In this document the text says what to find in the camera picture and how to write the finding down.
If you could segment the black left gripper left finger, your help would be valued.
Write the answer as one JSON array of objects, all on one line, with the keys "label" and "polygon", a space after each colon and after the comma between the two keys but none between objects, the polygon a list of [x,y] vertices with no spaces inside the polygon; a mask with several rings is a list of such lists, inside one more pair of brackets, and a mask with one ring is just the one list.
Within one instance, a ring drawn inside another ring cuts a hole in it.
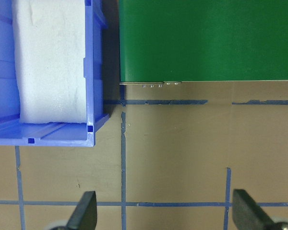
[{"label": "black left gripper left finger", "polygon": [[97,224],[97,201],[95,191],[86,191],[69,218],[67,230],[94,230]]}]

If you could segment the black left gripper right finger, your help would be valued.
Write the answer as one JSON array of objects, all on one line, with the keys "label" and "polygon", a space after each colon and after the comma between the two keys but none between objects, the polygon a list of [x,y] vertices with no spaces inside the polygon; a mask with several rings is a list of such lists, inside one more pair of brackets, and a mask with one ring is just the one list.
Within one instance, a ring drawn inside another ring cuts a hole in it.
[{"label": "black left gripper right finger", "polygon": [[234,189],[232,219],[238,230],[272,230],[277,224],[244,189]]}]

